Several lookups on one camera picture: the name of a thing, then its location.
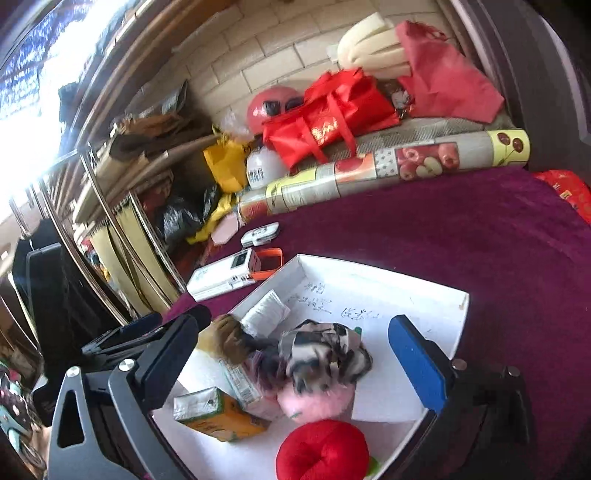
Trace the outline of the red helmet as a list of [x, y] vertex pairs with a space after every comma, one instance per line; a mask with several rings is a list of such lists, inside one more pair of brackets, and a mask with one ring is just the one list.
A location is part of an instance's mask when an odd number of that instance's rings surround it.
[[276, 85], [253, 97], [246, 110], [249, 131], [254, 136], [263, 134], [263, 125], [270, 118], [286, 113], [304, 103], [304, 96], [294, 88]]

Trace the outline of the grey panelled door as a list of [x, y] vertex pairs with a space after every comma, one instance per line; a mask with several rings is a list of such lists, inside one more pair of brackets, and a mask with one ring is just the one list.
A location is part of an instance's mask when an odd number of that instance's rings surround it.
[[533, 172], [590, 179], [590, 4], [587, 1], [442, 1], [468, 56], [527, 131]]

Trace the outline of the red flat package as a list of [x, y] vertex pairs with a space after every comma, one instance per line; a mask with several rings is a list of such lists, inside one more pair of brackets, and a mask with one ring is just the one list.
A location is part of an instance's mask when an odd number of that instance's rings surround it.
[[550, 185], [580, 217], [591, 223], [590, 188], [579, 176], [568, 170], [547, 170], [534, 173], [534, 177]]

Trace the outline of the pink fluffy pompom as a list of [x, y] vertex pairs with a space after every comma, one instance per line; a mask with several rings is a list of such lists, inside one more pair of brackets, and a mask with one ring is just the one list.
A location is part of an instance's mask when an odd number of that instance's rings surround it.
[[276, 395], [281, 411], [297, 424], [313, 423], [338, 417], [353, 402], [356, 387], [337, 384], [327, 391], [298, 394], [288, 384]]

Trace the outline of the cream folded foam stack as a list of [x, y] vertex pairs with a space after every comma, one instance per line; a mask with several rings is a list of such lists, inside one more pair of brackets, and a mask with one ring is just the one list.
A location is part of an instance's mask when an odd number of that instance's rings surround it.
[[337, 47], [342, 69], [362, 69], [379, 80], [411, 75], [411, 65], [394, 24], [374, 13], [346, 31]]

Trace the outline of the blue grey knitted scrunchie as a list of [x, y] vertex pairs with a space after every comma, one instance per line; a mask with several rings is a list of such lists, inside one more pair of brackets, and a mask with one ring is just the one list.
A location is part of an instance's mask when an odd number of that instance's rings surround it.
[[276, 392], [287, 382], [287, 362], [276, 343], [253, 351], [247, 359], [247, 367], [260, 390]]

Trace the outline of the black white patterned scrunchie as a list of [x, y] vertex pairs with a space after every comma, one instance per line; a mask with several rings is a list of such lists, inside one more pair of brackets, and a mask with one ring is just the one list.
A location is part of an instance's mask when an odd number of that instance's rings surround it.
[[340, 323], [305, 320], [283, 332], [279, 350], [287, 362], [287, 378], [298, 394], [327, 391], [337, 384], [355, 385], [373, 367], [361, 331]]

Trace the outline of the beige braided rope toy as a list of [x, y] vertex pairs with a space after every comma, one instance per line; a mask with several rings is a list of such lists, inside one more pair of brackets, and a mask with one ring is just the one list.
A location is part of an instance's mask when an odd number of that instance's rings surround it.
[[242, 364], [256, 351], [256, 339], [231, 314], [221, 315], [198, 335], [197, 349], [231, 365]]

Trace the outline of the pink tissue paper pack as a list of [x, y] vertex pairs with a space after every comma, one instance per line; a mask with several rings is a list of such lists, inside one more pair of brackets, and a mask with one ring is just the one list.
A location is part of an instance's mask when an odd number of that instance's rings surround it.
[[221, 390], [235, 398], [243, 411], [269, 422], [283, 417], [276, 396], [264, 393], [245, 366], [231, 365], [224, 360], [217, 363], [221, 372]]

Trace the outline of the white cotton glove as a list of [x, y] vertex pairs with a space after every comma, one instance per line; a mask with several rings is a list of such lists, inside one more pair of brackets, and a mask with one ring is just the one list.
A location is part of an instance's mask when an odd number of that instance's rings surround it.
[[283, 303], [276, 291], [270, 290], [245, 313], [240, 323], [250, 336], [267, 338], [288, 315], [290, 307]]

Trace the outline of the magenta plush table cloth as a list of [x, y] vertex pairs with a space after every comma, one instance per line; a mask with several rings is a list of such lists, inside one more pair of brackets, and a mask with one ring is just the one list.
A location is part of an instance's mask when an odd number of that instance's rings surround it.
[[394, 185], [280, 215], [274, 245], [394, 270], [470, 296], [459, 353], [514, 365], [539, 479], [590, 474], [590, 227], [524, 170]]

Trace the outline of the red plush apple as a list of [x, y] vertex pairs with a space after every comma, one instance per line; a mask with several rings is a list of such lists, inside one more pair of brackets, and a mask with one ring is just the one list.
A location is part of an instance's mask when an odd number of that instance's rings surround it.
[[297, 427], [276, 454], [279, 480], [361, 480], [373, 457], [363, 432], [351, 423], [322, 420]]

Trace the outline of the white foam block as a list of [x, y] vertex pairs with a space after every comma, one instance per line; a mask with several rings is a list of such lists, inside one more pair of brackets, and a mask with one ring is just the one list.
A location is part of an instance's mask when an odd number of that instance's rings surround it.
[[413, 422], [424, 413], [417, 393], [390, 347], [388, 325], [386, 317], [363, 323], [363, 344], [373, 357], [373, 367], [356, 384], [352, 411], [356, 421]]

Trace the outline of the black plastic bag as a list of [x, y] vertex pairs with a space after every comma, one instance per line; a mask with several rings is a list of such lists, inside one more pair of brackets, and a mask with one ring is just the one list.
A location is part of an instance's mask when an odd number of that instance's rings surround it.
[[171, 190], [154, 214], [154, 230], [167, 252], [205, 226], [221, 195], [221, 187], [217, 184], [199, 191], [186, 188]]

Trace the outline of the shiny red tote bag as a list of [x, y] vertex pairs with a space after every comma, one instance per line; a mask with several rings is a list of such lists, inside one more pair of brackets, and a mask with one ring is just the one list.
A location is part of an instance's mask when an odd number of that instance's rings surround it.
[[301, 106], [263, 124], [263, 144], [291, 169], [308, 157], [325, 164], [324, 148], [335, 142], [355, 156], [356, 138], [400, 124], [374, 77], [360, 69], [327, 72], [304, 92]]

